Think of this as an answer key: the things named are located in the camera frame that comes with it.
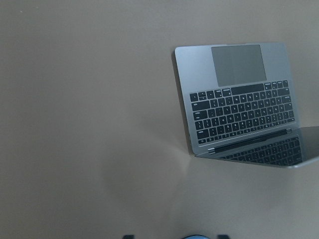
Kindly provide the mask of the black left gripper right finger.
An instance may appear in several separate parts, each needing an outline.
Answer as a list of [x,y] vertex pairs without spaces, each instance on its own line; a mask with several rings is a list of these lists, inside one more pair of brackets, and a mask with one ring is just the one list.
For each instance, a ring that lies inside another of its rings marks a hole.
[[218,235],[217,239],[229,239],[228,235]]

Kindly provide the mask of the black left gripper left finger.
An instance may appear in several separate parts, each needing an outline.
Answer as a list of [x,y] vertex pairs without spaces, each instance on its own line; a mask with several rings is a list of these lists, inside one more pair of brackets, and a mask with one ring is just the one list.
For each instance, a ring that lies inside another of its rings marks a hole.
[[134,239],[134,235],[124,235],[122,239]]

